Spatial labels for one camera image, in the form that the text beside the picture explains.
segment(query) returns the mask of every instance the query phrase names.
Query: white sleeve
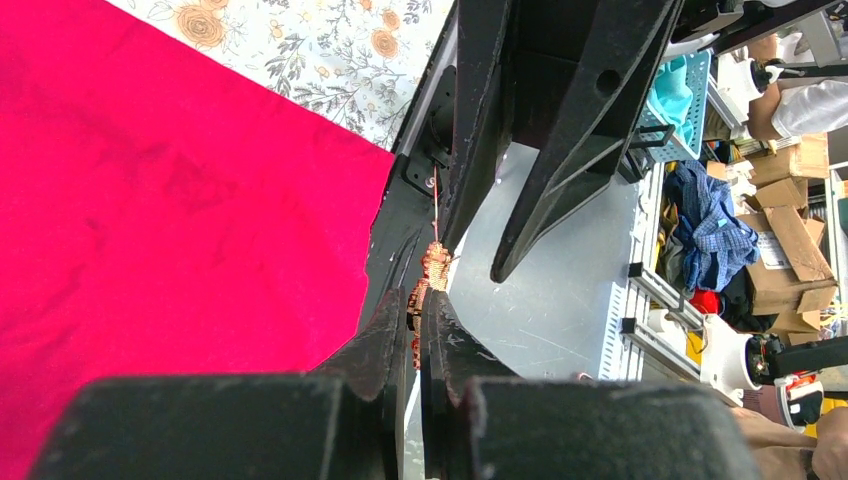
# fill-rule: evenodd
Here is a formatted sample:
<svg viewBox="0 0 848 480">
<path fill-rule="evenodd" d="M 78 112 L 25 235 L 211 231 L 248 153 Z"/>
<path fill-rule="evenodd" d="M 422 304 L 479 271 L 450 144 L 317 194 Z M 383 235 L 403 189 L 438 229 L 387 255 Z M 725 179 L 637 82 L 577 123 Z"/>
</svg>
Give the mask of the white sleeve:
<svg viewBox="0 0 848 480">
<path fill-rule="evenodd" d="M 771 124 L 783 137 L 827 133 L 848 125 L 848 83 L 825 80 L 783 90 Z"/>
</svg>

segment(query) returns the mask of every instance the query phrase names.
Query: hole in bracket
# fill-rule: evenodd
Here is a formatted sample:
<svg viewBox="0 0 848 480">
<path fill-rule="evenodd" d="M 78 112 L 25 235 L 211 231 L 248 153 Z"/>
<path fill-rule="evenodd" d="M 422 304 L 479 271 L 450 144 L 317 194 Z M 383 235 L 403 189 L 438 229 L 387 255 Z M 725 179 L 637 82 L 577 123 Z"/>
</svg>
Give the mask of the hole in bracket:
<svg viewBox="0 0 848 480">
<path fill-rule="evenodd" d="M 605 97 L 612 95 L 620 85 L 621 75 L 615 70 L 604 70 L 595 82 L 595 88 Z"/>
</svg>

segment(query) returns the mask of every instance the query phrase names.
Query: white label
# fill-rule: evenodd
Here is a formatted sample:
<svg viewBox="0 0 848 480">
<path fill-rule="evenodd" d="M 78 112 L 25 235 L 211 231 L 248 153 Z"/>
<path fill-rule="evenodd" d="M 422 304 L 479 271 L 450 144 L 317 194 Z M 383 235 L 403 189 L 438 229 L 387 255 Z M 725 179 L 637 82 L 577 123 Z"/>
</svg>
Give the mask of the white label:
<svg viewBox="0 0 848 480">
<path fill-rule="evenodd" d="M 789 264 L 789 259 L 786 257 L 786 252 L 780 247 L 780 242 L 774 232 L 762 232 L 759 234 L 760 239 L 757 240 L 757 248 L 760 249 L 760 257 L 763 259 L 763 264 L 766 270 L 783 270 L 792 268 Z"/>
</svg>

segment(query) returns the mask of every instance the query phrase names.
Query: teal plastic basket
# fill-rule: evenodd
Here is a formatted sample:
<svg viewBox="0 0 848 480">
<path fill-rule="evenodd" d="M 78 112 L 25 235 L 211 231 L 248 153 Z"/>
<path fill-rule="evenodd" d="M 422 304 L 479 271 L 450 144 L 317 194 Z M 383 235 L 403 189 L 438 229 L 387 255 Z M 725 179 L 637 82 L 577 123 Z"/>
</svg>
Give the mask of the teal plastic basket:
<svg viewBox="0 0 848 480">
<path fill-rule="evenodd" d="M 686 55 L 686 86 L 692 90 L 692 105 L 689 107 L 687 119 L 692 122 L 694 134 L 692 141 L 688 144 L 678 136 L 672 135 L 664 147 L 648 147 L 651 157 L 657 162 L 674 162 L 678 160 L 697 160 L 701 157 L 701 142 L 704 136 L 704 114 L 707 110 L 707 80 L 710 75 L 709 52 L 690 53 Z M 642 113 L 639 115 L 637 128 L 651 128 L 665 126 L 657 112 L 645 103 Z M 663 138 L 662 132 L 640 133 L 635 135 L 634 140 L 641 142 L 655 142 Z"/>
</svg>

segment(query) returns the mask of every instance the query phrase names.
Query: pink fabric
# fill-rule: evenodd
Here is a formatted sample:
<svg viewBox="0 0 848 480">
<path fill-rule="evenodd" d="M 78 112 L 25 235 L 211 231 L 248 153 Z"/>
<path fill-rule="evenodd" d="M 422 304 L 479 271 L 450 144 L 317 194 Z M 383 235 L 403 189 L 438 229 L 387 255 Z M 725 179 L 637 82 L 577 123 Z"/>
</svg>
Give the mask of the pink fabric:
<svg viewBox="0 0 848 480">
<path fill-rule="evenodd" d="M 0 477 L 110 375 L 351 338 L 387 152 L 100 0 L 0 15 Z"/>
</svg>

